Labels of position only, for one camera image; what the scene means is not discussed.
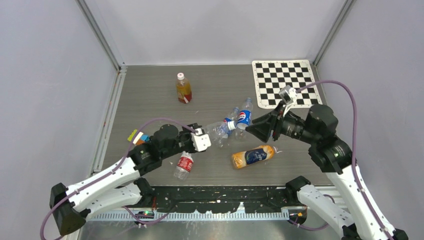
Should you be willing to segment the red label water bottle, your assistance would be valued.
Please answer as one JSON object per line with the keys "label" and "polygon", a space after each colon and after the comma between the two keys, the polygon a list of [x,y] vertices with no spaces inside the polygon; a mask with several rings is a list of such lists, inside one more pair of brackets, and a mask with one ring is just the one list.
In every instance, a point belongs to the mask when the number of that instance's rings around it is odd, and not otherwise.
{"label": "red label water bottle", "polygon": [[194,159],[192,154],[183,151],[178,160],[173,176],[181,181],[184,181],[191,173],[193,164]]}

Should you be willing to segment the clear plastic bottle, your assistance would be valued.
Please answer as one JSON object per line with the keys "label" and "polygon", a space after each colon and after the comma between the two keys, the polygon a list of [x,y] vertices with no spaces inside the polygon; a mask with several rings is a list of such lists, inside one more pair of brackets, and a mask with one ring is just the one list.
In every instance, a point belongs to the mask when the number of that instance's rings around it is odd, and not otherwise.
{"label": "clear plastic bottle", "polygon": [[216,147],[222,148],[232,131],[229,131],[227,122],[219,121],[211,123],[203,127],[203,130],[206,134],[209,135],[211,143]]}

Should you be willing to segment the yellow red label bottle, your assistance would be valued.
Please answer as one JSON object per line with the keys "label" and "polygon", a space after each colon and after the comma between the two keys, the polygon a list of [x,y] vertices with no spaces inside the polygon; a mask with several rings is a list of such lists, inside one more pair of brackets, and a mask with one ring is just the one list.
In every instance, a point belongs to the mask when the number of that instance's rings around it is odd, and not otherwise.
{"label": "yellow red label bottle", "polygon": [[176,80],[176,91],[178,100],[181,103],[188,104],[192,99],[192,88],[190,81],[185,77],[184,80]]}

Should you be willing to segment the white QR bottle cap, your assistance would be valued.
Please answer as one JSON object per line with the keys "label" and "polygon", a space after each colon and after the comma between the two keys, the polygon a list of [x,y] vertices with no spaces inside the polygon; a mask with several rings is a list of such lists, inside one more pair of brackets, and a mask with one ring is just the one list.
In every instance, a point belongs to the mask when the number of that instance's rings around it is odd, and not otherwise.
{"label": "white QR bottle cap", "polygon": [[184,79],[185,79],[185,75],[184,75],[182,72],[179,72],[179,73],[177,74],[177,79],[178,79],[179,81],[182,81],[182,80],[184,80]]}

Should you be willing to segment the crushed Pepsi bottle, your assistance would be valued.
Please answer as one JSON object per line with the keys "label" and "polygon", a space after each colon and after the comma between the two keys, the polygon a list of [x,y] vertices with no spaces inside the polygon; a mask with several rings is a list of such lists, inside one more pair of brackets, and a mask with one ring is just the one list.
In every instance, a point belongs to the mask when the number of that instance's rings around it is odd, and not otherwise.
{"label": "crushed Pepsi bottle", "polygon": [[236,125],[238,122],[238,118],[239,118],[239,114],[240,114],[240,109],[238,107],[234,107],[223,119],[224,122],[234,122],[234,124]]}

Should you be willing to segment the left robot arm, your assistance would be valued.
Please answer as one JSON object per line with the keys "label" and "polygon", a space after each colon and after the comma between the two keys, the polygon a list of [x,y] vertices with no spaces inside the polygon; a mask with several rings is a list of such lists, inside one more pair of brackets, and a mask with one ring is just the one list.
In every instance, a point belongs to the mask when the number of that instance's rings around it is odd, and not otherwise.
{"label": "left robot arm", "polygon": [[164,159],[204,152],[210,146],[209,135],[196,123],[183,130],[165,124],[105,170],[69,186],[61,182],[54,185],[49,207],[59,236],[69,235],[94,216],[121,206],[148,207],[154,199],[153,190],[143,175],[161,167]]}

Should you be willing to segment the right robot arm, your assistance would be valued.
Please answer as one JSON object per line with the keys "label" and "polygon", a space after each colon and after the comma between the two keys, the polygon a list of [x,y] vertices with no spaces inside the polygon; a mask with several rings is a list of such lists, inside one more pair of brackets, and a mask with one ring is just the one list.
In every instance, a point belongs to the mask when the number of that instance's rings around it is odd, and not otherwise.
{"label": "right robot arm", "polygon": [[286,183],[285,198],[291,205],[301,203],[312,209],[342,240],[406,240],[407,233],[385,218],[373,198],[364,198],[368,188],[359,166],[352,162],[353,151],[336,134],[337,125],[338,119],[326,105],[311,106],[302,119],[279,104],[254,119],[246,131],[262,142],[285,135],[309,145],[311,160],[333,183],[345,208],[320,193],[303,176]]}

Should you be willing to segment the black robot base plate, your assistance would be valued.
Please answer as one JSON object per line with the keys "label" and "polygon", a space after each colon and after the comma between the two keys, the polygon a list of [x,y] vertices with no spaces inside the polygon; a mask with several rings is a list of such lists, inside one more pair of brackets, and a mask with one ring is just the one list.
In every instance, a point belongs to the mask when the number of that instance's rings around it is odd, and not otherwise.
{"label": "black robot base plate", "polygon": [[153,186],[152,193],[132,208],[154,208],[161,213],[277,213],[282,208],[304,208],[283,186]]}

